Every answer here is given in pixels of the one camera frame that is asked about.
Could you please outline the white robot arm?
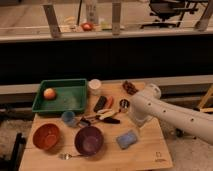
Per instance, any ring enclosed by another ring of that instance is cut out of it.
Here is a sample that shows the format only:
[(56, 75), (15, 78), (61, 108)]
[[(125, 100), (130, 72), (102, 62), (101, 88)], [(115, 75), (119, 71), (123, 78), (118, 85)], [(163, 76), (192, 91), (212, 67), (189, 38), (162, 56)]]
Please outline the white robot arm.
[(147, 84), (131, 96), (129, 117), (136, 126), (156, 117), (213, 145), (212, 115), (166, 103), (160, 97), (161, 90), (155, 84)]

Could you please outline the brown sausage link toy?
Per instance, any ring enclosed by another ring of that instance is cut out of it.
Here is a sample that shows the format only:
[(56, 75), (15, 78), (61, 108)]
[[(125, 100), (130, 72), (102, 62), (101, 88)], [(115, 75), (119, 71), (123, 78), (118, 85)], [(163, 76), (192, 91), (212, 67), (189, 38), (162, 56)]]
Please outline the brown sausage link toy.
[(122, 87), (129, 95), (134, 95), (138, 92), (138, 89), (135, 87), (135, 85), (129, 81), (124, 81)]

